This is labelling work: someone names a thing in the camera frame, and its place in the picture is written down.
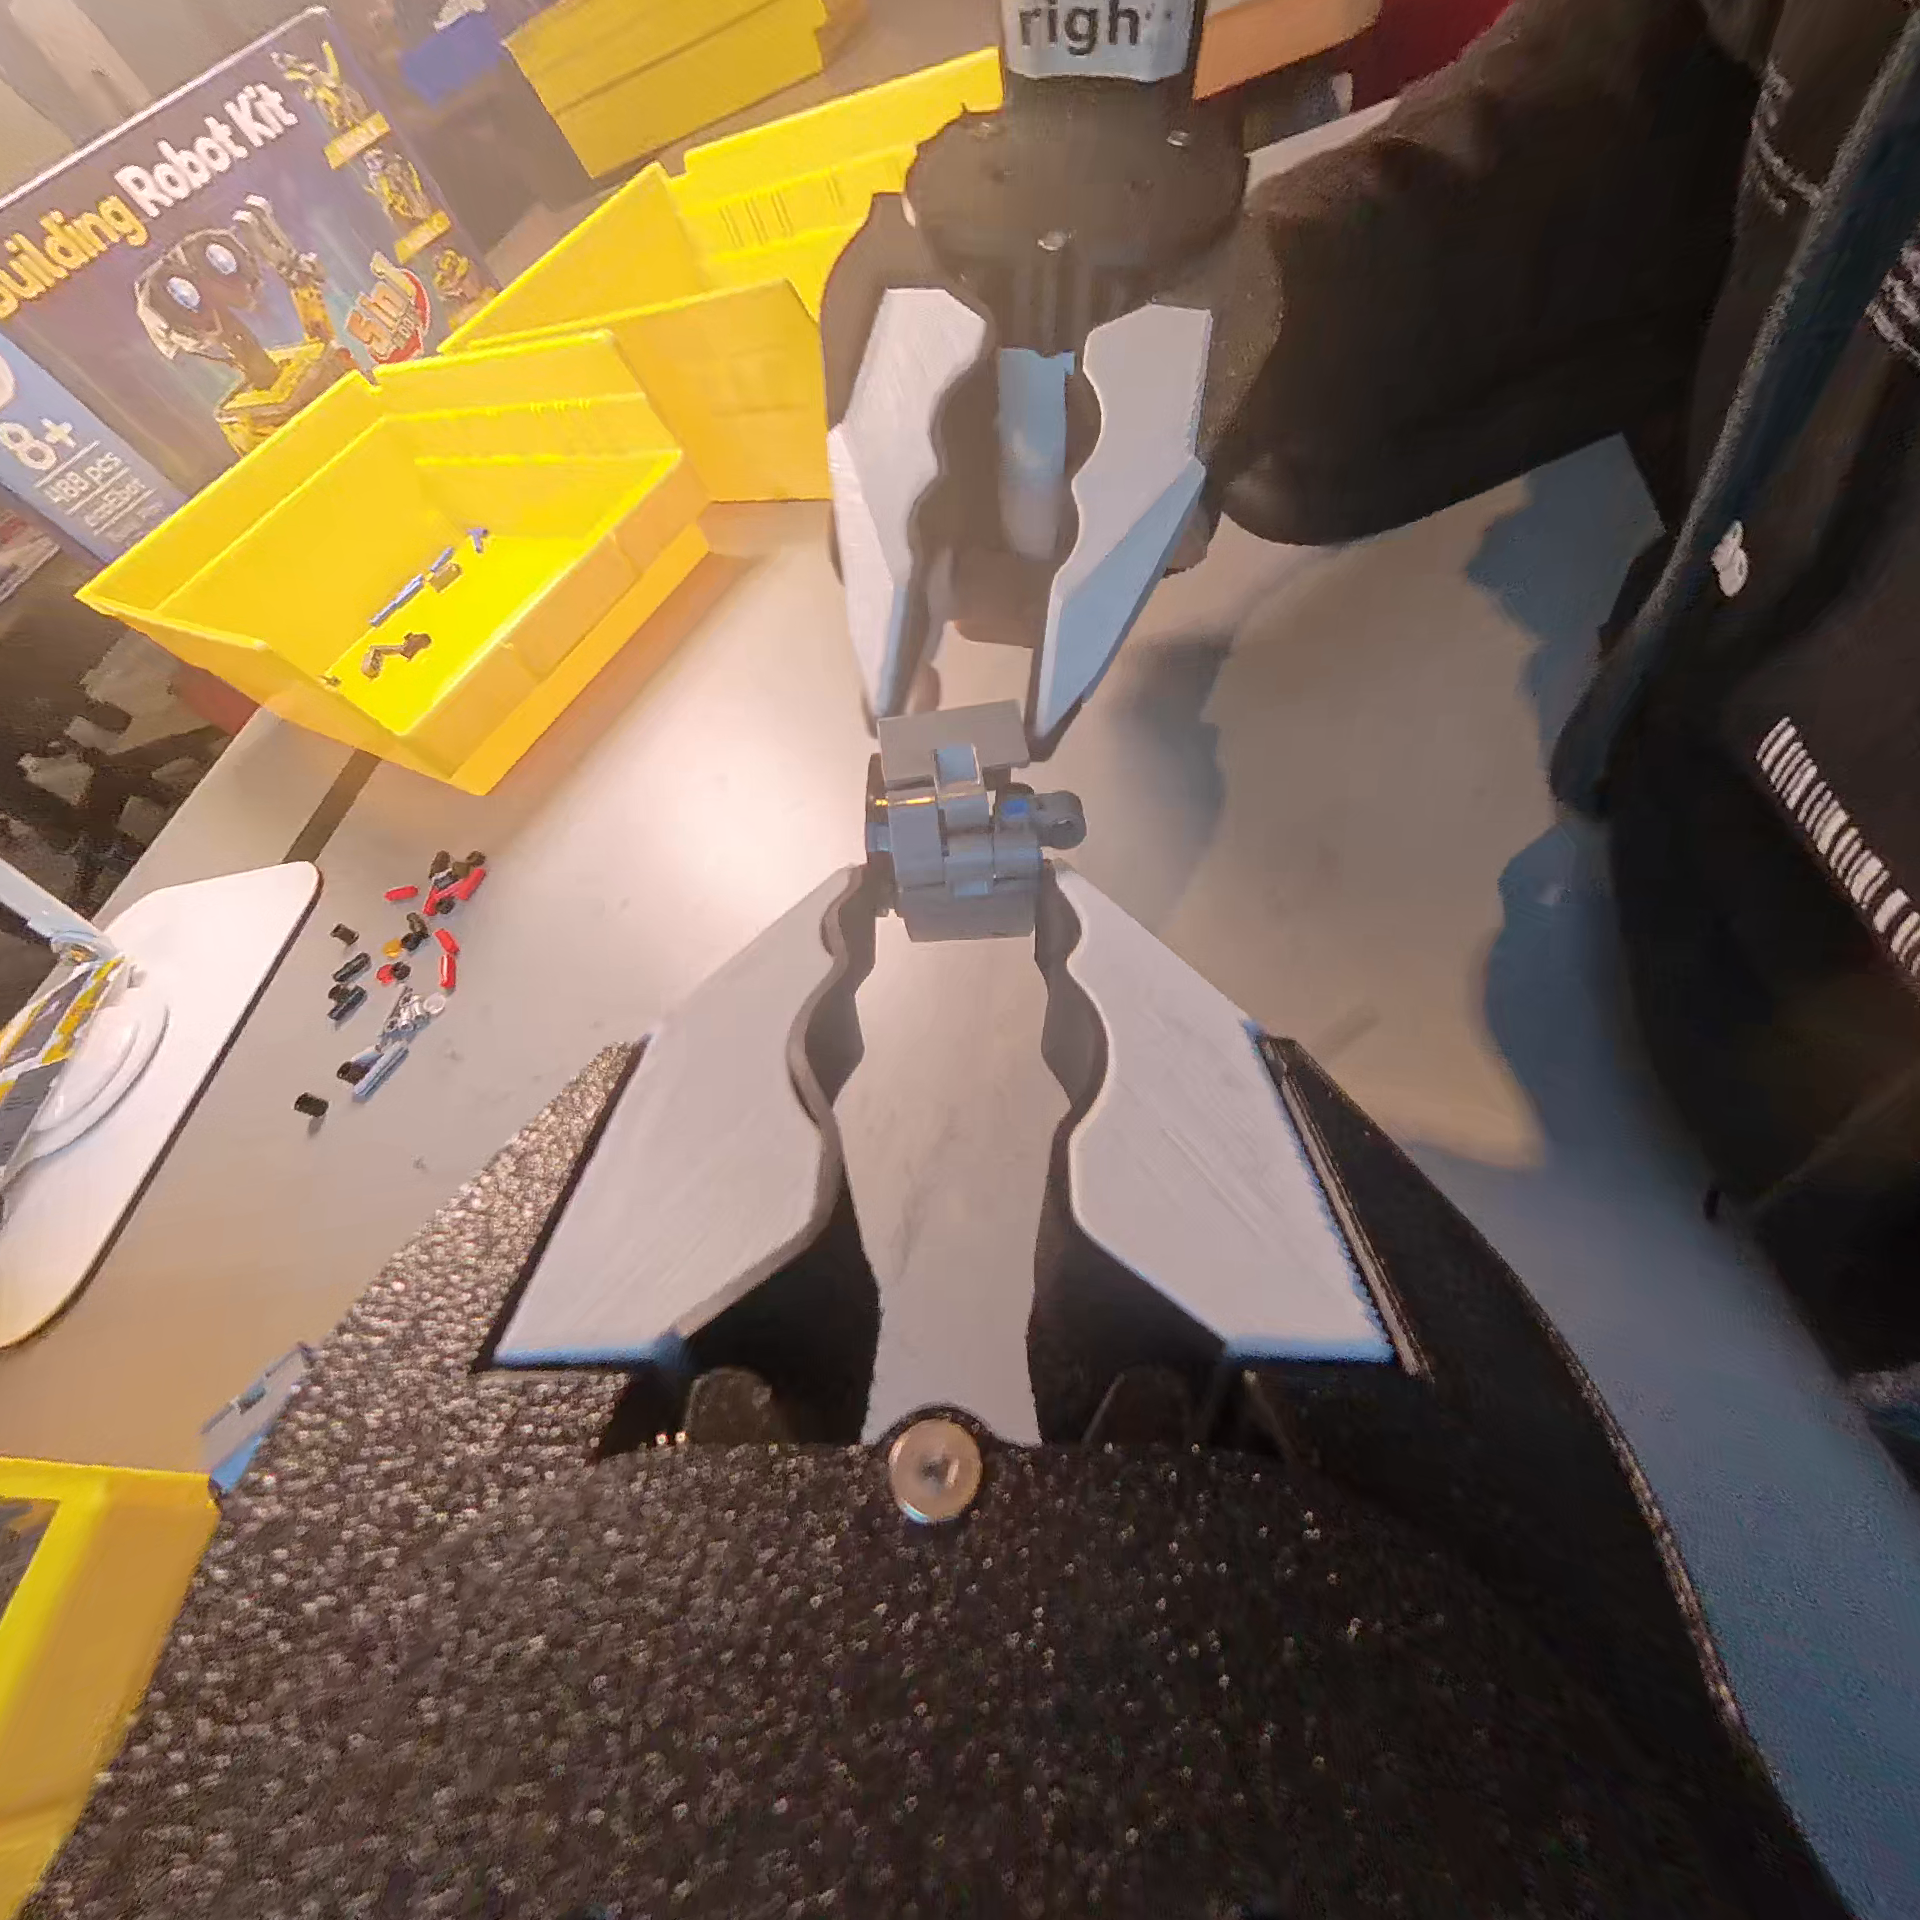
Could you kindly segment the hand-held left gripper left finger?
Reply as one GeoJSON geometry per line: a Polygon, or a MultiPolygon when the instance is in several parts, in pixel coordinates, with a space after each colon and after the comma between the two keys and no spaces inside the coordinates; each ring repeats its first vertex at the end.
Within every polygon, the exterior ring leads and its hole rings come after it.
{"type": "Polygon", "coordinates": [[[489,1337],[489,1365],[628,1373],[663,1409],[720,1369],[789,1421],[861,1421],[880,1288],[835,1098],[864,1054],[872,879],[828,874],[636,1048],[489,1337]]]}

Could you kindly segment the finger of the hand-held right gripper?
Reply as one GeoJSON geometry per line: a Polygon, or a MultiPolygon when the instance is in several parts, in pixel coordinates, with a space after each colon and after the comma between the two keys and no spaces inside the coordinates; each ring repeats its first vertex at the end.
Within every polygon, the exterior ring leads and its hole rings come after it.
{"type": "Polygon", "coordinates": [[[1070,477],[1076,528],[1050,594],[1026,699],[1031,751],[1053,751],[1158,587],[1202,497],[1197,424],[1208,374],[1205,309],[1134,309],[1087,337],[1097,411],[1070,477]]]}
{"type": "Polygon", "coordinates": [[[907,713],[953,600],[942,416],[986,355],[988,321],[938,285],[891,287],[828,432],[835,566],[872,723],[907,713]]]}

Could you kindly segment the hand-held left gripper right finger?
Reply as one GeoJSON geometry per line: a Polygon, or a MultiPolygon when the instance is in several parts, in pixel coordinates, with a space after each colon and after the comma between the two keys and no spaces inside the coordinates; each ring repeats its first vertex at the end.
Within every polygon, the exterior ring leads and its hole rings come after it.
{"type": "Polygon", "coordinates": [[[1050,868],[1036,959],[1051,1141],[1031,1302],[1038,1412],[1121,1376],[1207,1407],[1249,1365],[1419,1372],[1419,1344],[1270,1035],[1087,875],[1050,868]]]}

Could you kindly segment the grey brick wheel assembly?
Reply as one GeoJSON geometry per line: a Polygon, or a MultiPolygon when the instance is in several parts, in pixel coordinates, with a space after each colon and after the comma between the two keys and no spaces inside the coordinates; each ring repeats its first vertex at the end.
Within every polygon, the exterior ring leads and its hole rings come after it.
{"type": "Polygon", "coordinates": [[[1026,765],[1015,702],[880,720],[865,853],[909,941],[1032,933],[1046,856],[1076,850],[1087,819],[1076,795],[1026,786],[1026,765]]]}

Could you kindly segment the person's right forearm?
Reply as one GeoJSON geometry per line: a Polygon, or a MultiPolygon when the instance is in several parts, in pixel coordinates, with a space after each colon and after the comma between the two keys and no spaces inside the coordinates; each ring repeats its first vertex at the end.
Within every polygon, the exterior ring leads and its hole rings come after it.
{"type": "Polygon", "coordinates": [[[1355,542],[1667,432],[1780,11],[1509,5],[1375,128],[1255,187],[1208,295],[1208,511],[1355,542]]]}

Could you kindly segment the grey desk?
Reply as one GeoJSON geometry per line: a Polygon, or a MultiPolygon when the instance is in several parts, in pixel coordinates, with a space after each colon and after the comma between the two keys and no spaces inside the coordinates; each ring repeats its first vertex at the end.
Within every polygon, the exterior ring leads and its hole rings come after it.
{"type": "MultiPolygon", "coordinates": [[[[481,799],[257,719],[131,872],[312,858],[321,900],[108,1260],[5,1352],[5,1452],[188,1469],[603,1048],[638,1037],[860,853],[870,740],[820,508],[707,519],[713,562],[481,799]],[[443,1069],[303,1138],[293,974],[321,911],[490,853],[443,1069]]],[[[1038,773],[1076,867],[1300,1041],[1532,1290],[1680,1535],[1744,1717],[1862,1915],[1916,1915],[1916,1496],[1754,1256],[1702,1212],[1626,1042],[1597,850],[1542,756],[1640,475],[1594,445],[1395,535],[1226,527],[1038,773]]]]}

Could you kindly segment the yellow plastic bin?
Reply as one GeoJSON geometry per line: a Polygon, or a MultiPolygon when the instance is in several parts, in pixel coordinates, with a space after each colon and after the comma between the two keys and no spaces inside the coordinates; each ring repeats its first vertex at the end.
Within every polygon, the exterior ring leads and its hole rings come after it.
{"type": "Polygon", "coordinates": [[[824,72],[864,2],[559,2],[502,42],[590,178],[824,72]]]}
{"type": "Polygon", "coordinates": [[[119,1752],[215,1531],[201,1473],[2,1461],[2,1915],[119,1752]]]}
{"type": "Polygon", "coordinates": [[[703,506],[588,332],[336,382],[79,597],[276,719],[484,795],[707,556],[703,506]],[[367,629],[444,548],[461,577],[367,629]],[[363,678],[405,633],[433,646],[363,678]]]}
{"type": "Polygon", "coordinates": [[[919,146],[1001,95],[977,51],[651,163],[443,352],[603,332],[713,500],[824,498],[828,272],[919,146]]]}

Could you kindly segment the pile of small brick parts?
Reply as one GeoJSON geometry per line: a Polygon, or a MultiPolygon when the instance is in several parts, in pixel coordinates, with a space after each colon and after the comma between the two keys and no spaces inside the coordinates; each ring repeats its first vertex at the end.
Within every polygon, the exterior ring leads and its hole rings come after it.
{"type": "Polygon", "coordinates": [[[319,1141],[394,1091],[421,1091],[443,1069],[490,875],[481,846],[439,848],[405,874],[325,909],[319,943],[293,974],[297,1070],[284,1108],[319,1141]]]}

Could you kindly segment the white booklet stand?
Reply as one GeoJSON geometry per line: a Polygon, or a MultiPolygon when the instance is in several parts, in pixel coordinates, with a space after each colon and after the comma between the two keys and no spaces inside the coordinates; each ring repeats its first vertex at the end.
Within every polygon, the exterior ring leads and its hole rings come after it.
{"type": "Polygon", "coordinates": [[[108,1120],[5,1188],[5,1348],[93,1282],[319,892],[319,868],[297,860],[160,887],[107,924],[108,947],[166,1002],[166,1028],[108,1120]]]}

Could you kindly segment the white round disc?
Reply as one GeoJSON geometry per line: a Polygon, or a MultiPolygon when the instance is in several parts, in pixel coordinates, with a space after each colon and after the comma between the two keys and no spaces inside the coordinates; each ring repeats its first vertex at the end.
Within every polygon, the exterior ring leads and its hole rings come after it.
{"type": "Polygon", "coordinates": [[[51,1158],[108,1120],[153,1063],[166,1025],[166,1002],[128,970],[42,1108],[25,1166],[51,1158]]]}

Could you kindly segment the yellow printed leaflet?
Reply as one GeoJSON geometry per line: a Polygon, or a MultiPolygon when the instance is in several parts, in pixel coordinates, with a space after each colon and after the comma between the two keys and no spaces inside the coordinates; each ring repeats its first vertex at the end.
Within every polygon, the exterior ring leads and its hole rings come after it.
{"type": "Polygon", "coordinates": [[[80,947],[69,947],[51,983],[5,1028],[2,1188],[25,1167],[42,1108],[124,974],[128,962],[119,953],[84,954],[80,947]]]}

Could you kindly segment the person's black hoodie torso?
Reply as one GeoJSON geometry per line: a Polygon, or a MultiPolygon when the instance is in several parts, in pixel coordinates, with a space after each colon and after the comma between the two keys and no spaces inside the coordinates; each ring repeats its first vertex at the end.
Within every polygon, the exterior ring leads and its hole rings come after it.
{"type": "Polygon", "coordinates": [[[1847,1376],[1916,1369],[1916,233],[1612,763],[1655,1080],[1847,1376]]]}

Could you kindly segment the blue robot kit box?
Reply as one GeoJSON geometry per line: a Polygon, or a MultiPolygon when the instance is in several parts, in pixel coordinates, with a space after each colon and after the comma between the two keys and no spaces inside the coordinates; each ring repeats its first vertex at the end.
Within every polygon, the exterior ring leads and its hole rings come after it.
{"type": "Polygon", "coordinates": [[[5,198],[5,498],[107,566],[496,293],[308,7],[5,198]]]}

